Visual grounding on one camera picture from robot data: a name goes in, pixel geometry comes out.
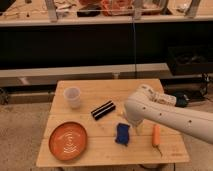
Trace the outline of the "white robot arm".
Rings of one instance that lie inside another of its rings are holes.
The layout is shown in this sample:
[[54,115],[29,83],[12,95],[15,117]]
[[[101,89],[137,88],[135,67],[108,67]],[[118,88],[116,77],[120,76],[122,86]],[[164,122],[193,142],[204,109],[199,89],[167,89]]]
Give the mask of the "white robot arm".
[[135,126],[148,119],[213,144],[213,113],[176,107],[176,102],[142,84],[125,100],[125,116]]

